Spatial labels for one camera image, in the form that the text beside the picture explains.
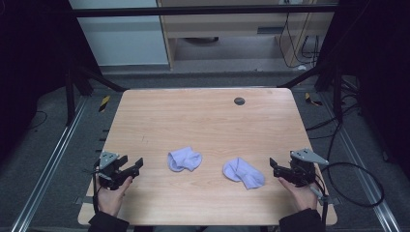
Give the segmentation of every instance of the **gray floor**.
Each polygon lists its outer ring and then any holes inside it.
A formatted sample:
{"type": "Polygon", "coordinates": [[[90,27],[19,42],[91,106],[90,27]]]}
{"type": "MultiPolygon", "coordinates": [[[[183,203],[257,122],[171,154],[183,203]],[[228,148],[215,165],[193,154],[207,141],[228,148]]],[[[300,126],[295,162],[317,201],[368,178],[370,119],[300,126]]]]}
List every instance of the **gray floor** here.
{"type": "MultiPolygon", "coordinates": [[[[129,88],[240,87],[276,86],[301,73],[297,68],[289,69],[284,65],[278,45],[268,37],[220,38],[217,43],[181,40],[179,46],[181,49],[176,53],[177,62],[172,71],[141,72],[138,75],[114,74],[107,78],[129,88]]],[[[311,88],[313,82],[314,77],[292,91],[306,128],[331,118],[326,105],[317,106],[305,101],[305,92],[311,92],[322,102],[326,102],[331,95],[330,92],[316,95],[311,88]]],[[[95,87],[92,97],[76,98],[77,103],[85,102],[85,107],[44,197],[36,213],[30,218],[30,228],[33,231],[85,229],[76,220],[80,206],[75,204],[77,197],[84,196],[91,180],[91,176],[83,170],[90,169],[98,158],[99,150],[103,147],[101,138],[106,137],[105,130],[110,128],[121,99],[121,93],[115,93],[97,82],[92,83],[95,87]],[[106,95],[111,97],[110,102],[104,112],[99,112],[100,103],[106,95]]],[[[344,107],[354,103],[354,99],[346,99],[344,107]]],[[[15,148],[13,159],[0,172],[0,231],[10,231],[66,128],[64,89],[44,95],[39,100],[38,110],[46,113],[46,120],[38,127],[27,130],[19,146],[15,148]]],[[[33,127],[43,121],[42,112],[33,119],[33,127]]],[[[334,129],[335,124],[330,124],[310,131],[308,135],[311,138],[329,135],[334,129]]],[[[360,108],[344,117],[343,129],[353,141],[366,168],[382,183],[386,193],[384,204],[387,204],[399,228],[383,228],[377,208],[359,207],[341,198],[325,175],[331,196],[339,197],[342,201],[342,204],[335,206],[338,222],[330,226],[328,231],[410,231],[410,207],[407,202],[410,197],[410,182],[396,164],[383,161],[382,150],[366,120],[360,115],[360,108]]],[[[352,161],[343,139],[345,137],[339,133],[330,162],[352,161]]],[[[310,142],[317,154],[326,156],[330,138],[311,139],[310,142]]],[[[336,167],[332,171],[332,177],[337,187],[348,196],[368,202],[363,184],[352,168],[336,167]]]]}

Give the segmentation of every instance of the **sleeve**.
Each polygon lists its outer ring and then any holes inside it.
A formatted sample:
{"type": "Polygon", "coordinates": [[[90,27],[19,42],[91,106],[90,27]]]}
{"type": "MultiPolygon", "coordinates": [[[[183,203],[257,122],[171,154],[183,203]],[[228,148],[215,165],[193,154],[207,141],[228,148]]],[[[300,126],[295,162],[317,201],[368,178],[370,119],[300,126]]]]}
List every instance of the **sleeve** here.
{"type": "Polygon", "coordinates": [[[325,224],[316,210],[306,209],[279,221],[281,232],[324,232],[325,224]]]}
{"type": "Polygon", "coordinates": [[[104,212],[97,212],[90,219],[88,232],[126,232],[130,225],[127,221],[113,217],[104,212]]]}

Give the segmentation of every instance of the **wooden table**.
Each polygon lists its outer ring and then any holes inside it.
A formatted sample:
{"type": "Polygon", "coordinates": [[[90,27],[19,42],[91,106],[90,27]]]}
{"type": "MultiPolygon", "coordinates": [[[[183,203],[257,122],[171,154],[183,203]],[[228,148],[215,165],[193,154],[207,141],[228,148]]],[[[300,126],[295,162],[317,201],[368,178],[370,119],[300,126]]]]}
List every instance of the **wooden table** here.
{"type": "MultiPolygon", "coordinates": [[[[144,158],[119,214],[130,224],[275,225],[296,209],[269,158],[288,167],[289,152],[303,148],[310,144],[290,90],[241,88],[126,91],[103,149],[129,156],[122,169],[144,158]],[[201,164],[171,171],[168,153],[187,146],[202,154],[201,164]],[[265,186],[246,190],[223,175],[237,157],[264,174],[265,186]]],[[[78,221],[93,215],[83,204],[78,221]]],[[[336,221],[330,206],[327,222],[336,221]]]]}

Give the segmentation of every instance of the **hand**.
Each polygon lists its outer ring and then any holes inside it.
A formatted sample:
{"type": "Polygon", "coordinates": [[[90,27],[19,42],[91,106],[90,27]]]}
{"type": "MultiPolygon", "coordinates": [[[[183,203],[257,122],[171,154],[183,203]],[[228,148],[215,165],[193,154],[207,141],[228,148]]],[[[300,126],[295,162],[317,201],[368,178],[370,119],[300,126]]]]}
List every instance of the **hand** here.
{"type": "Polygon", "coordinates": [[[279,177],[278,180],[292,194],[298,211],[303,211],[305,209],[316,210],[317,196],[313,193],[309,186],[297,188],[281,177],[279,177]]]}
{"type": "Polygon", "coordinates": [[[131,183],[132,177],[130,176],[118,189],[108,190],[106,188],[101,188],[100,181],[97,179],[96,184],[97,189],[99,189],[98,197],[100,211],[117,218],[126,190],[129,188],[131,183]]]}

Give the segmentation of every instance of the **black sleeve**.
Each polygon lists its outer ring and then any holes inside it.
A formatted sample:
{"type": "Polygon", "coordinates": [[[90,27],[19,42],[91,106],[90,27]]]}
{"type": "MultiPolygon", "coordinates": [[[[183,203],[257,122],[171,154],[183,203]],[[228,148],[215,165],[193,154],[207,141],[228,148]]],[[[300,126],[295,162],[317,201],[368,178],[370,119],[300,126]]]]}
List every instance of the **black sleeve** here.
{"type": "Polygon", "coordinates": [[[323,232],[326,226],[322,223],[316,210],[306,209],[279,221],[281,232],[323,232]]]}
{"type": "Polygon", "coordinates": [[[127,221],[113,217],[99,211],[90,219],[88,232],[126,232],[129,226],[127,221]]]}

